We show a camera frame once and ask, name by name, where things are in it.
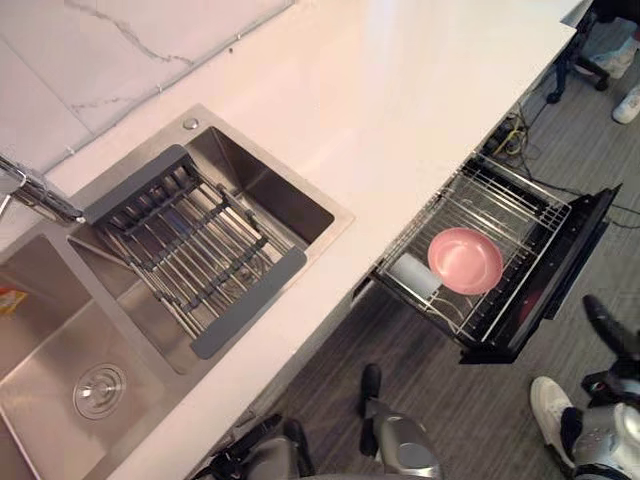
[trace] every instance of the electrical cable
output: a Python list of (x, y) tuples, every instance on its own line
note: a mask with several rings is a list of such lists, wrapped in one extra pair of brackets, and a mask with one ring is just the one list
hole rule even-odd
[[(527, 177), (527, 179), (530, 182), (536, 183), (536, 184), (541, 185), (543, 187), (551, 188), (553, 190), (557, 190), (557, 191), (560, 191), (560, 192), (565, 192), (565, 193), (568, 193), (568, 194), (573, 195), (575, 197), (580, 197), (582, 195), (586, 195), (585, 192), (582, 192), (580, 190), (577, 190), (577, 189), (574, 189), (574, 188), (569, 188), (569, 187), (561, 187), (561, 186), (554, 185), (552, 183), (545, 182), (544, 180), (540, 180), (540, 179), (534, 177), (533, 174), (531, 173), (531, 169), (527, 165), (527, 158), (525, 156), (525, 151), (526, 151), (526, 149), (528, 147), (528, 144), (529, 144), (529, 130), (531, 130), (531, 127), (533, 126), (533, 124), (540, 118), (540, 115), (542, 114), (544, 109), (547, 108), (547, 105), (549, 105), (549, 104), (545, 102), (544, 105), (540, 108), (540, 110), (538, 110), (538, 112), (534, 115), (534, 117), (531, 120), (531, 122), (527, 123), (526, 118), (524, 116), (523, 109), (522, 109), (522, 105), (520, 104), (520, 102), (517, 102), (518, 113), (515, 113), (514, 115), (520, 121), (521, 125), (520, 125), (520, 123), (516, 123), (516, 127), (518, 129), (514, 128), (514, 130), (509, 134), (508, 139), (509, 139), (509, 141), (511, 141), (511, 140), (514, 139), (514, 137), (516, 137), (518, 135), (520, 135), (521, 139), (520, 139), (520, 142), (518, 144), (518, 148), (511, 149), (511, 150), (504, 149), (504, 152), (507, 155), (509, 155), (510, 157), (518, 158), (520, 160), (520, 165), (517, 166), (516, 168), (520, 167), (522, 170), (524, 170), (525, 176)], [(624, 210), (626, 212), (633, 213), (634, 215), (639, 215), (640, 216), (640, 211), (639, 210), (634, 210), (632, 208), (625, 207), (623, 205), (618, 205), (616, 203), (612, 203), (611, 207), (612, 208), (617, 208), (619, 210)], [(626, 225), (626, 224), (623, 224), (623, 223), (618, 222), (616, 220), (613, 220), (611, 217), (609, 217), (608, 220), (609, 220), (609, 222), (611, 224), (615, 225), (618, 228), (623, 228), (623, 229), (628, 229), (628, 230), (640, 229), (640, 225)]]

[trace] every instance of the yellow package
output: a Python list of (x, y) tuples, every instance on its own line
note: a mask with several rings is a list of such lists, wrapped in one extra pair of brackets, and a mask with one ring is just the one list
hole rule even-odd
[(0, 315), (12, 313), (25, 298), (27, 294), (20, 290), (0, 287)]

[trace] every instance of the white cup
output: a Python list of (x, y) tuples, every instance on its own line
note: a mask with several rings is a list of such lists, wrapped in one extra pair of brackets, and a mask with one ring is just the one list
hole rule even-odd
[(425, 301), (442, 285), (440, 277), (410, 253), (403, 253), (396, 260), (389, 275)]

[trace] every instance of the faucet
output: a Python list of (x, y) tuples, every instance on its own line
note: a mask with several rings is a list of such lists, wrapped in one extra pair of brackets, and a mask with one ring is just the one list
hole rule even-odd
[(13, 163), (0, 155), (0, 218), (12, 198), (35, 210), (45, 218), (69, 224), (84, 223), (82, 210), (75, 208), (60, 193), (52, 190), (44, 177), (19, 163)]

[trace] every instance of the dish drying rack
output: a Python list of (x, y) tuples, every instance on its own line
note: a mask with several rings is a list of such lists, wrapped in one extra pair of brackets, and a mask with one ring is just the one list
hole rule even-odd
[[(474, 346), (490, 339), (570, 212), (568, 204), (477, 155), (461, 167), (394, 242), (377, 276), (445, 333), (463, 345)], [(428, 266), (431, 241), (453, 227), (477, 230), (498, 247), (503, 271), (495, 288), (482, 295), (462, 295), (442, 285), (423, 298), (390, 272), (404, 253)]]
[(121, 186), (112, 197), (126, 198), (95, 223), (105, 243), (194, 340), (196, 354), (209, 358), (306, 257), (222, 184), (201, 175), (182, 147), (153, 162), (133, 180), (134, 193), (131, 185)]

